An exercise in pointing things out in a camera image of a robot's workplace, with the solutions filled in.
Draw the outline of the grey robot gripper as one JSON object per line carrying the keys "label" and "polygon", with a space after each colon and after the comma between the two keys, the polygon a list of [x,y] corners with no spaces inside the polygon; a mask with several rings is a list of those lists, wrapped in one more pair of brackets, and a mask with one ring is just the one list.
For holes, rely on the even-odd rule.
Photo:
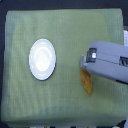
{"label": "grey robot gripper", "polygon": [[80,67],[90,74],[128,84],[128,47],[94,41],[81,57]]}

